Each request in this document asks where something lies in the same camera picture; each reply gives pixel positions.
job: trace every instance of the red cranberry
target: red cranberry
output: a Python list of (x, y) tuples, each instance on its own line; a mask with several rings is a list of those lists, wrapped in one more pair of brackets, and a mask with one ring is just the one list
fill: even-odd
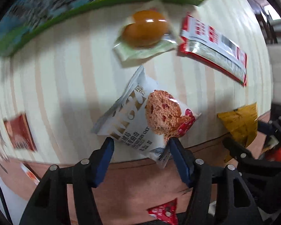
[(179, 137), (182, 137), (183, 135), (185, 135), (187, 130), (190, 129), (190, 127), (194, 124), (194, 122), (195, 122), (195, 118), (192, 118), (188, 122), (181, 124), (178, 129)]
[(192, 117), (192, 116), (193, 116), (193, 113), (191, 112), (190, 109), (186, 109), (186, 110), (185, 110), (185, 115)]

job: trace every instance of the bread roll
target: bread roll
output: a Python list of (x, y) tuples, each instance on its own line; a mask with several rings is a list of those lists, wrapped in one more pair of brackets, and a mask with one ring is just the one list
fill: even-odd
[(151, 46), (168, 32), (168, 23), (161, 13), (145, 10), (132, 17), (135, 23), (127, 25), (122, 34), (122, 38), (132, 47)]

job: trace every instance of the black cable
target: black cable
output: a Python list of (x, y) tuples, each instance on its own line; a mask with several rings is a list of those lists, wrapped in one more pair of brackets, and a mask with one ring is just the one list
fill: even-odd
[(9, 214), (9, 211), (8, 211), (8, 207), (7, 207), (7, 204), (6, 204), (2, 189), (1, 189), (1, 186), (0, 186), (0, 199), (1, 199), (1, 202), (2, 202), (2, 205), (3, 205), (3, 209), (4, 209), (4, 212), (5, 212), (6, 218), (10, 222), (10, 224), (13, 225), (13, 221), (11, 220), (11, 217), (10, 217), (10, 214)]

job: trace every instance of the cookie image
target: cookie image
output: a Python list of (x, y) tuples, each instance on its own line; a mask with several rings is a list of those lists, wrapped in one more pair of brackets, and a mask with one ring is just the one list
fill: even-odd
[(178, 125), (179, 127), (177, 129), (175, 129), (174, 131), (168, 132), (164, 134), (164, 141), (165, 143), (168, 142), (168, 140), (171, 137), (182, 137), (183, 135), (185, 135), (185, 133), (190, 129), (190, 127), (194, 124), (195, 122), (195, 117), (191, 114), (191, 115), (185, 115), (185, 116), (181, 116), (178, 119)]
[(172, 132), (181, 124), (179, 104), (166, 91), (154, 90), (150, 93), (145, 109), (148, 125), (158, 135)]

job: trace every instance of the red snack package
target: red snack package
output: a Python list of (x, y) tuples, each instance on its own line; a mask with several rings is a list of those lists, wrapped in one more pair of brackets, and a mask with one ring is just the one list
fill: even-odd
[(177, 198), (162, 205), (148, 209), (150, 216), (171, 225), (178, 225), (176, 216)]
[(26, 175), (33, 181), (36, 185), (40, 183), (40, 180), (35, 176), (35, 174), (29, 170), (29, 168), (24, 164), (21, 163), (22, 170), (26, 173)]
[(4, 125), (14, 149), (37, 151), (29, 129), (26, 113), (12, 120), (5, 120)]
[(271, 149), (265, 153), (265, 159), (268, 161), (281, 162), (281, 147), (278, 149)]
[(236, 43), (189, 14), (183, 20), (180, 35), (184, 43), (179, 52), (201, 59), (246, 86), (247, 54)]

